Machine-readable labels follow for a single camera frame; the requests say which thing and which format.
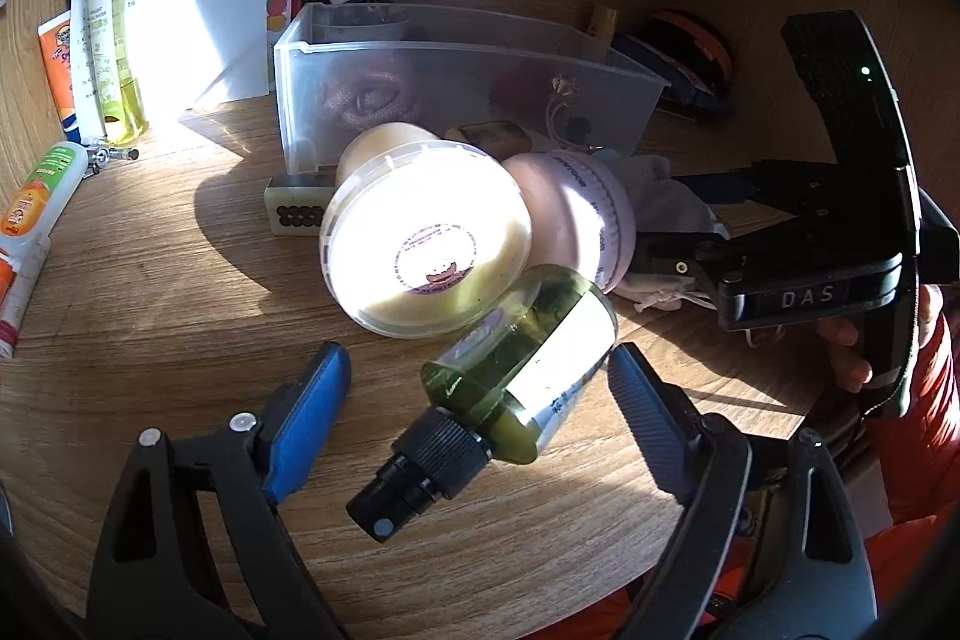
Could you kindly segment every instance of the transparent lid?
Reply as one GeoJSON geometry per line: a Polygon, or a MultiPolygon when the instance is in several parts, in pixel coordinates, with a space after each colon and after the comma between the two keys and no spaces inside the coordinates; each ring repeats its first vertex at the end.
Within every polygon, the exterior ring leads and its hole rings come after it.
{"type": "Polygon", "coordinates": [[[425,338],[481,316],[520,275],[530,236],[507,170],[469,145],[426,140],[344,181],[320,226],[320,267],[361,326],[425,338]]]}

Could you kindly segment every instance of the white cloth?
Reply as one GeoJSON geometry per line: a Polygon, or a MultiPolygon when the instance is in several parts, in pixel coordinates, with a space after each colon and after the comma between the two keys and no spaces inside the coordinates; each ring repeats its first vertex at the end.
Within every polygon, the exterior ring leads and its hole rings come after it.
{"type": "MultiPolygon", "coordinates": [[[[699,232],[728,237],[712,210],[687,186],[670,179],[670,162],[661,155],[635,155],[604,163],[627,191],[637,231],[699,232]]],[[[613,293],[634,302],[638,313],[648,307],[678,310],[683,300],[715,310],[709,297],[696,290],[693,277],[627,272],[613,293]]]]}

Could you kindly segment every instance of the tall transparent bottle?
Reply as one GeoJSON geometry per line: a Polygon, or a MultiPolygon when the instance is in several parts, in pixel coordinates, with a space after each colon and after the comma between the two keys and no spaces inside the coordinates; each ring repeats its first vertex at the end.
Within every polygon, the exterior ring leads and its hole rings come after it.
{"type": "Polygon", "coordinates": [[[527,269],[493,309],[421,368],[432,407],[347,512],[384,542],[434,501],[452,499],[491,458],[529,464],[569,415],[616,341],[616,315],[563,266],[527,269]]]}
{"type": "Polygon", "coordinates": [[[127,57],[127,0],[88,0],[90,50],[107,139],[127,145],[147,127],[127,57]]]}

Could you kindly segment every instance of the transparent plastic bin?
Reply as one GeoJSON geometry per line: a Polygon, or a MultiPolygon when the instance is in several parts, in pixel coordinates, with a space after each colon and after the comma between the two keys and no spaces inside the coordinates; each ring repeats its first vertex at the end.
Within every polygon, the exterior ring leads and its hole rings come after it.
{"type": "Polygon", "coordinates": [[[659,76],[594,39],[542,20],[414,4],[309,4],[274,47],[287,172],[334,165],[362,131],[406,121],[440,137],[485,121],[548,136],[552,80],[573,82],[561,136],[632,153],[659,76]]]}

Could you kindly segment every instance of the human hand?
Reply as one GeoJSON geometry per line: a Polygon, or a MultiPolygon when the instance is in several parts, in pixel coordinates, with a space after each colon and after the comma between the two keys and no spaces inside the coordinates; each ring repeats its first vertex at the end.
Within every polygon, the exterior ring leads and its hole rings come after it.
{"type": "MultiPolygon", "coordinates": [[[[917,338],[919,347],[930,342],[944,306],[944,295],[937,286],[920,286],[917,338]]],[[[829,343],[830,365],[841,389],[856,393],[869,383],[874,370],[853,351],[859,332],[845,317],[825,317],[817,321],[817,333],[829,343]]]]}

